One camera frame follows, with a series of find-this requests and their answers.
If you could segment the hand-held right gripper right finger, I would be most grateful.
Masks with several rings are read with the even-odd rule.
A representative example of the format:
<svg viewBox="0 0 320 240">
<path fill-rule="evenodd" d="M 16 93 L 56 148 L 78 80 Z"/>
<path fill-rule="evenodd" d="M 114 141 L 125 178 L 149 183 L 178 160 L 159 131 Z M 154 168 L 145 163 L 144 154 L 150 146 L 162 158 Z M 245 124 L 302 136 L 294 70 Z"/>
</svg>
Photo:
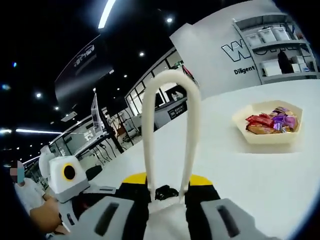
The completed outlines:
<svg viewBox="0 0 320 240">
<path fill-rule="evenodd" d="M 252 216 L 229 199 L 221 199 L 213 183 L 191 175 L 185 193 L 186 221 L 192 240 L 254 240 Z"/>
</svg>

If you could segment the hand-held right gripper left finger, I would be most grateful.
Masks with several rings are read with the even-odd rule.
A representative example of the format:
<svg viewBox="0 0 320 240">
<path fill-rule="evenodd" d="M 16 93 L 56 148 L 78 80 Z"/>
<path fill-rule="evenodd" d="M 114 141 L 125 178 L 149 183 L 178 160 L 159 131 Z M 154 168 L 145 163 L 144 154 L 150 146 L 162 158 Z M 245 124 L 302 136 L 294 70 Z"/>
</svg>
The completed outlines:
<svg viewBox="0 0 320 240">
<path fill-rule="evenodd" d="M 81 193 L 85 209 L 75 226 L 76 240 L 141 240 L 149 219 L 147 174 L 126 177 L 115 194 Z"/>
</svg>

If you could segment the person's left hand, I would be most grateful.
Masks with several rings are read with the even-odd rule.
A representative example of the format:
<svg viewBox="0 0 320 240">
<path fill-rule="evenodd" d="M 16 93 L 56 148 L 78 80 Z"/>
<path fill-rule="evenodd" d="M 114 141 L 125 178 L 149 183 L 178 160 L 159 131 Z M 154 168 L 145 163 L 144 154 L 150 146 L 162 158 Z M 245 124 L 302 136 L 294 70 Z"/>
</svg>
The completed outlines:
<svg viewBox="0 0 320 240">
<path fill-rule="evenodd" d="M 29 211 L 29 216 L 42 233 L 50 233 L 62 224 L 58 201 L 50 197 L 40 207 Z"/>
</svg>

